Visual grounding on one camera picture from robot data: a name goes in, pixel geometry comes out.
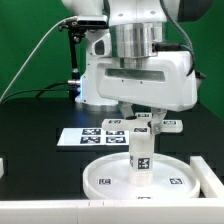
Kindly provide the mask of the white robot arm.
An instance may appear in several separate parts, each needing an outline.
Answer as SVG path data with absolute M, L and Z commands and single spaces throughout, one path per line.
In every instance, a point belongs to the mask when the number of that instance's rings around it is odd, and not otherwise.
M 87 39 L 86 70 L 78 101 L 92 108 L 118 106 L 129 119 L 134 104 L 152 109 L 146 123 L 162 131 L 167 111 L 192 108 L 201 75 L 190 41 L 169 44 L 167 22 L 196 21 L 213 0 L 62 0 L 74 36 Z

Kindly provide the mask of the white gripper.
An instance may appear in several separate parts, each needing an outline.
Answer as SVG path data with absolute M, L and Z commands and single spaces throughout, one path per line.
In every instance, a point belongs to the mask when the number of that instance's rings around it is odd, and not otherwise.
M 123 101 L 119 109 L 126 120 L 136 118 L 131 103 L 154 107 L 149 127 L 157 135 L 166 110 L 187 110 L 197 102 L 196 77 L 195 72 L 188 74 L 190 67 L 187 51 L 159 52 L 144 59 L 141 69 L 122 69 L 118 60 L 103 58 L 97 66 L 97 91 L 102 98 Z

